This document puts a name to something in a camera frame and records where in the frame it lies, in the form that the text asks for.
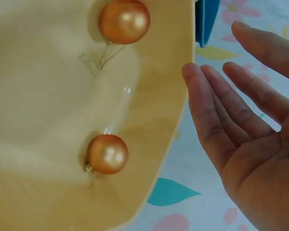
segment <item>palm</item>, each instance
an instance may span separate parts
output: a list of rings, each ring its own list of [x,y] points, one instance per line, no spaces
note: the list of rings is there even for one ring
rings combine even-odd
[[[288,41],[240,23],[233,33],[245,50],[289,78]],[[247,218],[261,230],[289,230],[289,100],[237,64],[226,63],[223,71],[282,129],[255,115],[212,67],[188,64],[183,76],[199,140]]]

